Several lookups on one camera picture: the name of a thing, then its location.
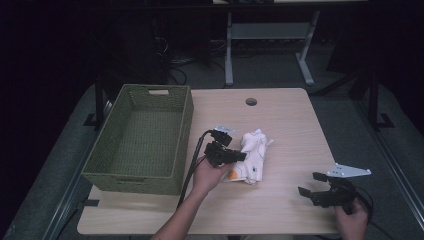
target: human hand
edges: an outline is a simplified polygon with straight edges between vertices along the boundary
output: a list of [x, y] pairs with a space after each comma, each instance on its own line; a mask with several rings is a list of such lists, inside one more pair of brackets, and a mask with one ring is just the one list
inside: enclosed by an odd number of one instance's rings
[[214, 189], [234, 164], [225, 164], [221, 167], [212, 167], [206, 156], [197, 159], [197, 167], [193, 177], [192, 192], [206, 196], [209, 191]]
[[363, 240], [365, 239], [368, 213], [358, 198], [353, 200], [352, 206], [351, 215], [347, 215], [341, 206], [334, 207], [337, 227], [343, 240]]

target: basket handle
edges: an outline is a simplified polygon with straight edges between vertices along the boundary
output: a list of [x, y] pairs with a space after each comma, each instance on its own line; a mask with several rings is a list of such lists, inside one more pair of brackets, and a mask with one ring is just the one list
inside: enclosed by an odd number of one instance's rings
[[169, 95], [174, 96], [176, 94], [185, 93], [187, 89], [184, 86], [172, 87], [164, 85], [144, 85], [143, 91], [148, 95]]
[[117, 177], [117, 178], [115, 178], [115, 181], [117, 181], [118, 182], [118, 184], [136, 184], [136, 185], [144, 185], [144, 184], [147, 184], [146, 182], [145, 182], [145, 178], [140, 178], [140, 179], [138, 179], [138, 180], [136, 180], [136, 179], [132, 179], [132, 180], [130, 180], [130, 179], [125, 179], [125, 178], [120, 178], [120, 177]]

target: wooden table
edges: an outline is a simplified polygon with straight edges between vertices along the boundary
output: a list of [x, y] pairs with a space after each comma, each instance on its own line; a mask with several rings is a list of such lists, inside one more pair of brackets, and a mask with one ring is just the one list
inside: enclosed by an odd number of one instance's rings
[[[192, 95], [187, 167], [199, 137], [216, 125], [237, 130], [231, 149], [239, 150], [243, 134], [258, 128], [274, 142], [267, 149], [263, 181], [254, 186], [220, 183], [200, 207], [190, 234], [337, 233], [333, 209], [314, 207], [297, 190], [328, 190], [328, 184], [313, 180], [312, 172], [325, 173], [334, 165], [303, 89], [192, 90]], [[257, 105], [248, 106], [247, 98], [255, 98]], [[201, 153], [211, 141], [208, 135]], [[82, 234], [153, 234], [178, 202], [178, 196], [103, 192], [96, 187], [89, 199], [99, 204], [84, 208], [78, 224]]]

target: table leg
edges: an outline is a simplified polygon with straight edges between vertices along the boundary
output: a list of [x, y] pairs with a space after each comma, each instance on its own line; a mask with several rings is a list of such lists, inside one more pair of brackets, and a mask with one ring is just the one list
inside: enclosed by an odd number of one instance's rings
[[311, 45], [312, 37], [314, 36], [315, 28], [318, 22], [320, 11], [315, 11], [311, 22], [306, 32], [305, 45], [300, 53], [296, 53], [296, 60], [299, 63], [300, 70], [302, 71], [303, 78], [307, 85], [314, 85], [314, 80], [312, 79], [311, 73], [309, 72], [308, 65], [306, 64], [306, 54], [308, 53], [309, 46]]
[[231, 12], [227, 23], [227, 55], [225, 56], [225, 85], [233, 85], [233, 64], [231, 62]]

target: dark floor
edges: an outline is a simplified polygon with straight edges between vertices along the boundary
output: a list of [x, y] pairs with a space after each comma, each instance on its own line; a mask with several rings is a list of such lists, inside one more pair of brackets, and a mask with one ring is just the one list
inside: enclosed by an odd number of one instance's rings
[[[234, 58], [234, 85], [231, 88], [304, 88], [315, 92], [344, 75], [326, 71], [333, 46], [314, 44], [307, 57], [312, 76], [316, 83], [307, 86], [297, 66], [294, 53], [301, 42], [282, 43], [275, 51], [255, 52], [249, 57]], [[193, 89], [213, 89], [224, 86], [224, 58], [213, 59], [216, 63], [206, 66], [192, 63], [179, 67], [187, 76], [187, 85]], [[182, 82], [184, 76], [173, 72]], [[373, 221], [389, 232], [395, 239], [424, 239], [422, 226], [419, 225], [407, 198], [396, 181], [396, 175], [390, 169], [386, 155], [376, 142], [374, 132], [369, 130], [367, 121], [361, 115], [361, 107], [366, 105], [367, 97], [359, 102], [349, 99], [351, 83], [345, 84], [322, 97], [311, 97], [321, 127], [329, 143], [336, 162], [359, 168], [369, 168], [373, 174], [352, 181], [367, 190], [374, 199]], [[424, 140], [413, 124], [401, 111], [396, 98], [384, 87], [380, 88], [380, 112], [386, 113], [395, 128], [381, 129], [389, 149], [398, 160], [402, 171], [418, 193], [424, 194]], [[69, 188], [75, 169], [84, 161], [84, 154], [96, 137], [93, 127], [82, 126], [87, 115], [94, 113], [94, 88], [90, 87], [80, 99], [73, 114], [52, 149], [44, 167], [19, 209], [5, 239], [51, 239], [49, 235], [54, 226], [59, 239], [144, 239], [142, 236], [83, 236], [76, 226], [81, 215], [78, 203], [83, 201], [89, 191], [90, 183], [80, 178], [75, 192], [69, 201], [63, 198]], [[61, 222], [51, 222], [61, 213], [60, 203], [69, 206]], [[313, 236], [296, 236], [295, 239], [317, 239]], [[375, 226], [369, 226], [366, 239], [389, 239]]]

